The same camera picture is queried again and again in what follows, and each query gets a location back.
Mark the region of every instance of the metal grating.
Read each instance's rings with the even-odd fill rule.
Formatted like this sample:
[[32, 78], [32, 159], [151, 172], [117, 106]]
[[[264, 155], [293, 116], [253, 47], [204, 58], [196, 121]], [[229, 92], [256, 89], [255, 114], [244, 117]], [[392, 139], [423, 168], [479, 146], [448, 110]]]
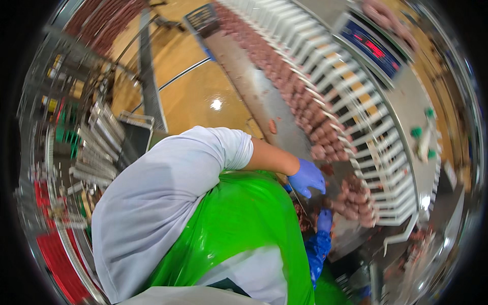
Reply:
[[[141, 25], [147, 24], [149, 19], [149, 10], [144, 9], [141, 16]], [[144, 115], [154, 117], [154, 128], [156, 130], [168, 132], [166, 119], [164, 118], [163, 107], [161, 105], [161, 99], [159, 97], [158, 87], [156, 86], [156, 79], [154, 77], [149, 27], [146, 27], [141, 32], [139, 60]]]

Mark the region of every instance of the hand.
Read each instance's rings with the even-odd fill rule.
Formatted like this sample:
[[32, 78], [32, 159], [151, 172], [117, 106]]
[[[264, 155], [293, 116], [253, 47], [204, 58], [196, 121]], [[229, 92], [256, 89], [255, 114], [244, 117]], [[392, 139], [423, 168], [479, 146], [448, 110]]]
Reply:
[[317, 219], [317, 232], [325, 231], [330, 233], [332, 228], [332, 211], [329, 209], [322, 208], [320, 210], [319, 217]]
[[290, 185], [307, 198], [312, 197], [310, 190], [307, 188], [309, 186], [325, 194], [325, 180], [321, 171], [312, 162], [304, 159], [298, 159], [298, 161], [300, 162], [300, 169], [295, 175], [288, 176]]

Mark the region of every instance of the green apron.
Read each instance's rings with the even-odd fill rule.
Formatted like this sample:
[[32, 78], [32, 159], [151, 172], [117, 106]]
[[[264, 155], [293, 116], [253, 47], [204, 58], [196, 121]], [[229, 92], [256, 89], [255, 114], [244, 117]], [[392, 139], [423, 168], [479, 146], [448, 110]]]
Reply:
[[266, 173], [232, 171], [219, 178], [141, 291], [151, 286], [195, 285], [236, 254], [277, 245], [288, 303], [314, 304], [305, 247], [286, 191]]

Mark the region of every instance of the scale display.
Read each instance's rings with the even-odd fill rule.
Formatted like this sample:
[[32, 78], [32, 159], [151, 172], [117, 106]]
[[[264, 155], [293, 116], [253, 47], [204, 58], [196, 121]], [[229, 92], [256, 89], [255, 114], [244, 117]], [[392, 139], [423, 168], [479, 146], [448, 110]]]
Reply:
[[355, 22], [349, 20], [341, 35], [358, 47], [392, 79], [401, 63], [377, 39]]

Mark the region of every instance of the epoxy floor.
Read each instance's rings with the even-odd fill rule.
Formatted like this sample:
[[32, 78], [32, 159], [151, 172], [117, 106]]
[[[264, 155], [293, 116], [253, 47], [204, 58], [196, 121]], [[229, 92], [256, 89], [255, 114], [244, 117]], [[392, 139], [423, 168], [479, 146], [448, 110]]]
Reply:
[[[208, 3], [207, 0], [169, 1], [157, 6], [155, 11], [169, 20], [181, 21], [190, 11]], [[130, 39], [138, 32], [140, 16], [130, 22], [114, 42], [112, 58], [116, 58]], [[156, 85], [162, 86], [170, 79], [207, 55], [189, 32], [176, 29], [149, 27]], [[126, 52], [121, 62], [137, 70], [139, 42]], [[240, 129], [262, 138], [262, 134], [229, 82], [221, 67], [208, 61], [188, 72], [160, 91], [161, 103], [170, 134], [179, 134], [196, 125]], [[139, 86], [133, 87], [124, 75], [116, 78], [112, 111], [131, 111], [141, 102]], [[136, 114], [142, 114], [139, 108]]]

